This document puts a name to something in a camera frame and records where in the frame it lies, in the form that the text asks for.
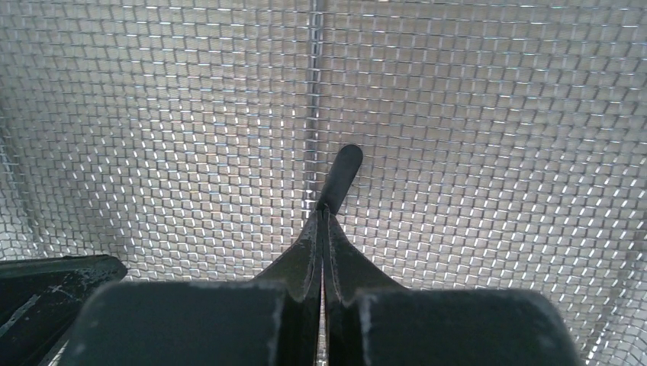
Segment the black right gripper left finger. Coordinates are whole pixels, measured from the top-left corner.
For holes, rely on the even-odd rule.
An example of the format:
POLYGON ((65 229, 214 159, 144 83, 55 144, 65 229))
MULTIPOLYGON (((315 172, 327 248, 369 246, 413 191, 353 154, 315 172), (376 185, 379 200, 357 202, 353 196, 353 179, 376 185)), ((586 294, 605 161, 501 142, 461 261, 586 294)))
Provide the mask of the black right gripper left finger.
POLYGON ((313 365, 321 215, 248 281, 124 281, 82 308, 65 365, 313 365))

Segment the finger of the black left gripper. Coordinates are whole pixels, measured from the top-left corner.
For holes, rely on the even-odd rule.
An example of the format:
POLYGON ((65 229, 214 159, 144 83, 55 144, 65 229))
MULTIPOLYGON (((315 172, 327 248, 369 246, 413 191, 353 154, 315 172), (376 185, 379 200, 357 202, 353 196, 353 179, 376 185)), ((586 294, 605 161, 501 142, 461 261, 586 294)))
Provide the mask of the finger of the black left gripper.
POLYGON ((87 299, 126 274, 110 255, 3 261, 1 363, 48 365, 87 299))

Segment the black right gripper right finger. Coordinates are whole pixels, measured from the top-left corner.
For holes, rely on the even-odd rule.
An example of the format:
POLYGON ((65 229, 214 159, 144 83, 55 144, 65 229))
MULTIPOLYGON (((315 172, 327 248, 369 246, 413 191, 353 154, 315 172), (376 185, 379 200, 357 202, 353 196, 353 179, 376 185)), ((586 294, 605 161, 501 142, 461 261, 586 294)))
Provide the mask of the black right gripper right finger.
POLYGON ((321 211, 331 365, 580 365, 557 309, 521 289, 411 290, 321 211))

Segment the metal surgical instrument tray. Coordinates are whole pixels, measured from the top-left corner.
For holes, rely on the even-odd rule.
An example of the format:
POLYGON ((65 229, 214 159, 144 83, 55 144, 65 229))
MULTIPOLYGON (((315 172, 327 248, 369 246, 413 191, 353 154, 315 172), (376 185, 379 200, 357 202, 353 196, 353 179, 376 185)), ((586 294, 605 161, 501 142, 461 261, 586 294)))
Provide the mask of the metal surgical instrument tray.
POLYGON ((646 363, 644 1, 3 1, 1 257, 251 278, 338 150, 413 288, 517 287, 646 363))

